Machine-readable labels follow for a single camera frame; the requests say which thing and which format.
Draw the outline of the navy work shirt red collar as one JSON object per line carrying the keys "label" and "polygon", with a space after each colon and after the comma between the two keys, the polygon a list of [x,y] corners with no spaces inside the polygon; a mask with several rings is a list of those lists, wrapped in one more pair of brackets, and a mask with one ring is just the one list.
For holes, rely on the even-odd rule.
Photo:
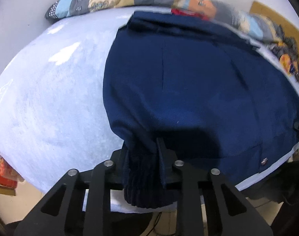
{"label": "navy work shirt red collar", "polygon": [[175,201],[158,140],[240,190],[299,144],[299,84],[262,44],[198,18],[134,12],[106,59],[103,101],[126,148],[125,199],[140,208]]}

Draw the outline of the pile of patterned clothes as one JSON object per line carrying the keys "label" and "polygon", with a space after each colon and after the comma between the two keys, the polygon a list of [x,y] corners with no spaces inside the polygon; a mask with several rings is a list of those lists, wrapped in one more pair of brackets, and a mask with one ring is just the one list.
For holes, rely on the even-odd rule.
{"label": "pile of patterned clothes", "polygon": [[298,61],[298,45],[294,37],[286,37],[285,32],[281,25],[275,25],[276,36],[280,39],[278,43],[272,43],[268,46],[270,51],[278,58],[281,59],[282,55],[288,55],[290,60]]}

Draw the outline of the yellow floral scarf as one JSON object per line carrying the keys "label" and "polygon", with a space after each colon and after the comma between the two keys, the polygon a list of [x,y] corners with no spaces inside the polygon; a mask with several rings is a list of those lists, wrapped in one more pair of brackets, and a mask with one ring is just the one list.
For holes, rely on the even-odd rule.
{"label": "yellow floral scarf", "polygon": [[296,60],[291,60],[288,54],[283,54],[279,58],[280,64],[283,66],[284,70],[289,74],[290,64]]}

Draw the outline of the red box on floor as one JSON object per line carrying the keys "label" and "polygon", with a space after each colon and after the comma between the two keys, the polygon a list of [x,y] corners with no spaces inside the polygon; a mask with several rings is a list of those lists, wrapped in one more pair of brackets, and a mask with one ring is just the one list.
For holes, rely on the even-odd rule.
{"label": "red box on floor", "polygon": [[9,189],[17,188],[17,173],[3,158],[0,159],[0,185]]}

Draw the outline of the wooden headboard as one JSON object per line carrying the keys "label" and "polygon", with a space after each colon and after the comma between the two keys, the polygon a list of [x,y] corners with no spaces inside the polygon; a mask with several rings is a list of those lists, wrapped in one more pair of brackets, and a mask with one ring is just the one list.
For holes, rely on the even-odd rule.
{"label": "wooden headboard", "polygon": [[253,1],[250,12],[266,16],[278,25],[281,25],[286,37],[295,38],[295,40],[297,41],[299,51],[299,29],[296,26],[294,26],[291,22],[289,22],[289,20],[281,16],[279,13],[277,13],[270,7],[263,5],[263,3],[260,3],[258,1]]}

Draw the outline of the patchwork rolled quilt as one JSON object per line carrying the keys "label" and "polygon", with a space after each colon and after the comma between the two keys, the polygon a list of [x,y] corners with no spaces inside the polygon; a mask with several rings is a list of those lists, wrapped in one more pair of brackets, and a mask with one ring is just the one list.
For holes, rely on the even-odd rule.
{"label": "patchwork rolled quilt", "polygon": [[259,41],[276,43],[284,39],[282,27],[267,16],[243,12],[217,0],[58,0],[47,10],[45,18],[59,20],[130,6],[180,9],[228,24]]}

